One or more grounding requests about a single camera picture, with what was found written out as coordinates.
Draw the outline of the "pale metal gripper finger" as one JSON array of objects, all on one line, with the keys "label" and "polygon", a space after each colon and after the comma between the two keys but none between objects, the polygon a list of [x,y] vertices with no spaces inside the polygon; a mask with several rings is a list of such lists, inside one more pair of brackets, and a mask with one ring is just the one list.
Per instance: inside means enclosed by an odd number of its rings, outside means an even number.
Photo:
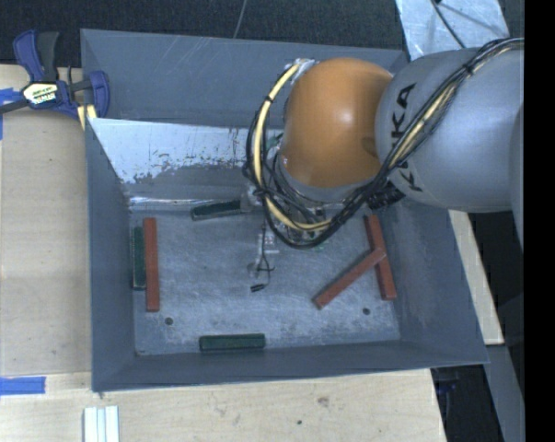
[{"label": "pale metal gripper finger", "polygon": [[258,234],[255,258],[248,265],[249,276],[259,278],[261,273],[269,275],[274,270],[270,258],[278,252],[275,236],[271,232],[261,231]]}]

